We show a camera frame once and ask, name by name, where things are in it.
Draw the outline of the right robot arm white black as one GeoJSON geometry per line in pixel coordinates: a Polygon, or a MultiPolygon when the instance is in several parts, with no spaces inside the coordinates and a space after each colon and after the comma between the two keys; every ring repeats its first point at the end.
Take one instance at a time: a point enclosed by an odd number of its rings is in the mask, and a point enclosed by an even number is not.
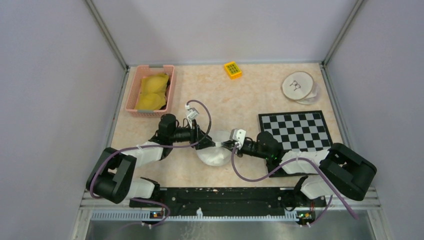
{"type": "Polygon", "coordinates": [[[307,174],[300,188],[293,192],[293,200],[299,206],[307,206],[313,199],[332,193],[362,201],[377,173],[374,164],[342,143],[319,151],[285,150],[264,131],[255,141],[236,136],[221,143],[221,147],[240,157],[248,155],[276,163],[271,174],[280,169],[288,174],[307,174]]]}

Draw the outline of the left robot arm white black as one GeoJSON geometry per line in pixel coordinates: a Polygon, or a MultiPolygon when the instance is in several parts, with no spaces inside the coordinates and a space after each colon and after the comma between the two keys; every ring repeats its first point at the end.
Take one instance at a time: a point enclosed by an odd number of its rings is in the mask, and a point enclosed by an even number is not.
{"type": "Polygon", "coordinates": [[[158,129],[146,143],[117,150],[107,147],[101,153],[86,181],[86,190],[95,198],[121,203],[128,195],[135,169],[167,158],[172,150],[179,148],[202,150],[215,147],[216,143],[201,130],[195,120],[188,126],[178,126],[175,115],[160,118],[158,129]]]}

